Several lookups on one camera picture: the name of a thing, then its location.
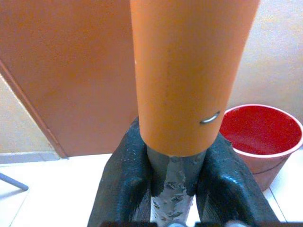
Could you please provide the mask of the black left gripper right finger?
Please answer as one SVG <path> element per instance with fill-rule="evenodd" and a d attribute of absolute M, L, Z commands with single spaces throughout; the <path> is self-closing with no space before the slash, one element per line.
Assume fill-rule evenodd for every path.
<path fill-rule="evenodd" d="M 196 204 L 201 222 L 278 221 L 252 173 L 221 134 L 206 151 L 197 183 Z"/>

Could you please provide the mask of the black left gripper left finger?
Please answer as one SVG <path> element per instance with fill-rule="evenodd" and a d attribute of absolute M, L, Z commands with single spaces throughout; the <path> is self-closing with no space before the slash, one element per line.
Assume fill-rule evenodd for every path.
<path fill-rule="evenodd" d="M 151 181 L 146 144 L 135 118 L 104 167 L 87 227 L 149 222 Z"/>

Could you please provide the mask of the red plastic bucket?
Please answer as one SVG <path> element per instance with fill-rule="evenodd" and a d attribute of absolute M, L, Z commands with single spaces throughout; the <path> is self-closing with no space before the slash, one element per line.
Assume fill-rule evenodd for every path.
<path fill-rule="evenodd" d="M 232 143 L 262 191 L 270 187 L 288 158 L 303 147 L 303 124 L 268 105 L 240 105 L 227 110 L 220 133 Z"/>

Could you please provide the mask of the grey metal leg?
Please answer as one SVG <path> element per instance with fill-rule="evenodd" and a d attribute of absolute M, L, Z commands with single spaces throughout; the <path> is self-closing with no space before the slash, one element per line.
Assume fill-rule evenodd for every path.
<path fill-rule="evenodd" d="M 29 189 L 29 187 L 3 173 L 0 173 L 0 180 L 5 181 L 6 183 L 9 183 L 23 191 L 27 191 Z"/>

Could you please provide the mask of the brown wooden door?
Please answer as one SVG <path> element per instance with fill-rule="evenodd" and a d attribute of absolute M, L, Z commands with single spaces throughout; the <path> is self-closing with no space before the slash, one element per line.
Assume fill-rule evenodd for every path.
<path fill-rule="evenodd" d="M 114 152 L 137 116 L 129 0 L 0 0 L 0 74 L 60 156 Z"/>

